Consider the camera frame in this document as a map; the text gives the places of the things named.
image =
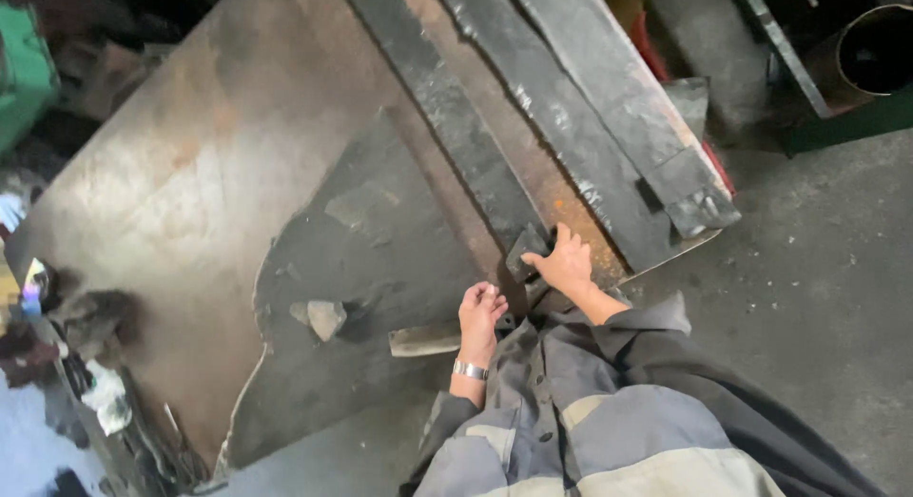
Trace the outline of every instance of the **workbench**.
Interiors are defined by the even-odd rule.
[[[439,1],[405,1],[545,225],[563,221],[590,243],[600,286],[633,277]],[[504,255],[472,196],[346,0],[221,1],[53,181],[7,243],[9,265],[21,280],[41,258],[63,273],[65,292],[137,296],[123,362],[150,418],[166,429],[168,403],[214,468],[264,350],[251,295],[271,239],[380,108],[480,274],[509,295]]]

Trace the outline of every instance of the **jacket sleeve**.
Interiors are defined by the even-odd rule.
[[[401,497],[411,497],[416,493],[440,447],[465,421],[472,419],[480,411],[467,398],[458,398],[449,392],[437,395],[435,404],[431,407],[431,416],[425,425],[425,435],[419,447],[416,467],[412,469],[409,479],[400,486]]]
[[[689,338],[690,324],[678,323],[685,317],[682,303],[679,308],[671,314],[630,310],[593,328],[626,384],[666,386],[699,399],[729,441],[758,461],[788,496],[884,495],[792,411],[710,360]]]

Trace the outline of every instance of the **right hand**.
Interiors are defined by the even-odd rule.
[[[536,253],[524,253],[520,259],[539,270],[546,283],[572,301],[592,286],[590,245],[584,244],[579,234],[571,236],[565,223],[558,223],[558,241],[551,255],[542,258]]]

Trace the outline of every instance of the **cloth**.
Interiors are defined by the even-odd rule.
[[[690,331],[680,294],[598,327],[523,322],[497,346],[484,411],[438,396],[400,494],[884,495]]]

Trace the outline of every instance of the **green machine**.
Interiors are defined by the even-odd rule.
[[[31,129],[59,89],[35,13],[0,2],[0,156]]]

